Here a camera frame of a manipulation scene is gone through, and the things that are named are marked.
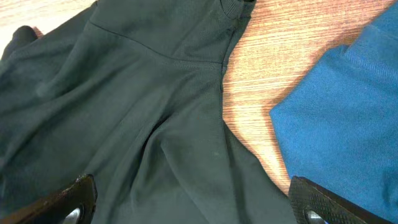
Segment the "black t-shirt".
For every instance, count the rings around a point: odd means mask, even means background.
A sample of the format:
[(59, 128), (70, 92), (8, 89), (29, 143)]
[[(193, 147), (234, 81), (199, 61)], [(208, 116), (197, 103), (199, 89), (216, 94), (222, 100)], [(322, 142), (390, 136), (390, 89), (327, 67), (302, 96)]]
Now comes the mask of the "black t-shirt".
[(1, 216), (92, 174), (94, 223), (294, 223), (222, 118), (254, 1), (99, 0), (1, 59)]

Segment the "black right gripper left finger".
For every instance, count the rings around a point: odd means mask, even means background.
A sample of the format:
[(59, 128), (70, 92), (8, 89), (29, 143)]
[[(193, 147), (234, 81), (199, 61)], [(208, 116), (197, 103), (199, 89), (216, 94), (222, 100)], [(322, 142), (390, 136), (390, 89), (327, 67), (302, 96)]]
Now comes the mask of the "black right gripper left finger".
[(85, 174), (60, 189), (1, 219), (5, 224), (90, 224), (98, 193), (94, 177)]

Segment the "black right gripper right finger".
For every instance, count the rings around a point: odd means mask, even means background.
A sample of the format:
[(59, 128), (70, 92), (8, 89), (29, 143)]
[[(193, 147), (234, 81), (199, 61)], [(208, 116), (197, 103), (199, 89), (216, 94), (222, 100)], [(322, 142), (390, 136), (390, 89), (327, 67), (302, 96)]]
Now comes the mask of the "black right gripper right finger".
[(298, 224), (392, 224), (304, 177), (292, 178), (289, 200)]

